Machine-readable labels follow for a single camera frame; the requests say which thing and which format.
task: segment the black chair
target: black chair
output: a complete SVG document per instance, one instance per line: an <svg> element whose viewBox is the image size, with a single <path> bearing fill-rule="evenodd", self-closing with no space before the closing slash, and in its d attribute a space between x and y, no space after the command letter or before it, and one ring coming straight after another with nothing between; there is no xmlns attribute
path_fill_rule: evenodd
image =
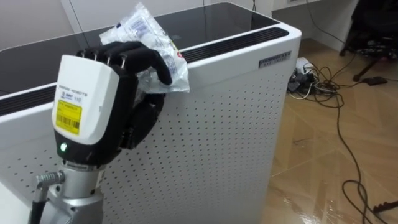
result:
<svg viewBox="0 0 398 224"><path fill-rule="evenodd" d="M382 9L364 11L357 8L353 14L353 20L353 24L356 25L356 29L359 31L343 47L343 50L340 52L341 56L345 55L345 52L350 49L350 45L355 43L363 32L371 34L376 39L387 39L390 43L390 45L379 51L375 59L368 66L353 77L353 80L358 82L380 59L388 57L394 49L398 49L398 11L385 11Z"/></svg>

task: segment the power strip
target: power strip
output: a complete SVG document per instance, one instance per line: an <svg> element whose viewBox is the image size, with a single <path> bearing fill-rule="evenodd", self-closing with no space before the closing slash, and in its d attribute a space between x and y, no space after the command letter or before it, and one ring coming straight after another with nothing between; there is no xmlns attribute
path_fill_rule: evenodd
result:
<svg viewBox="0 0 398 224"><path fill-rule="evenodd" d="M296 69L301 74L306 74L309 70L313 69L313 65L305 57L300 57L297 59Z"/></svg>

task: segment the yellow label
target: yellow label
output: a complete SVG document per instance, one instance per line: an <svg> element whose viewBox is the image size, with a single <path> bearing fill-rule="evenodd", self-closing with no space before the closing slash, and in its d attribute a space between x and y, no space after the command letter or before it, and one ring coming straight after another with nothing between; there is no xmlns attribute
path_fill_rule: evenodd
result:
<svg viewBox="0 0 398 224"><path fill-rule="evenodd" d="M81 106L58 100L57 126L70 133L79 135L81 111Z"/></svg>

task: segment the black glass top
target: black glass top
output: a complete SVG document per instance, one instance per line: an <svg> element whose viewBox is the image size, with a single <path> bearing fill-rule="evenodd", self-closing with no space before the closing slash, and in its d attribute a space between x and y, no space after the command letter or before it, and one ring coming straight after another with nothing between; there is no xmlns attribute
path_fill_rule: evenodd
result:
<svg viewBox="0 0 398 224"><path fill-rule="evenodd" d="M230 3L219 3L156 17L179 49L277 24ZM0 96L57 81L60 57L101 44L93 30L6 49L0 52Z"/></svg>

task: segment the robotic hand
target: robotic hand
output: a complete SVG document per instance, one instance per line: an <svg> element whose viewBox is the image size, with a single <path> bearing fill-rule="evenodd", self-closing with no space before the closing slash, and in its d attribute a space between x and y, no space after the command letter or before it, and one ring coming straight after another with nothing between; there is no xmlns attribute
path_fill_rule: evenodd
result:
<svg viewBox="0 0 398 224"><path fill-rule="evenodd" d="M151 131L164 94L134 106L136 73L152 67L170 85L170 72L155 50L140 42L114 42L64 55L52 121L58 172L35 177L30 224L100 224L104 170L121 149L135 148Z"/></svg>

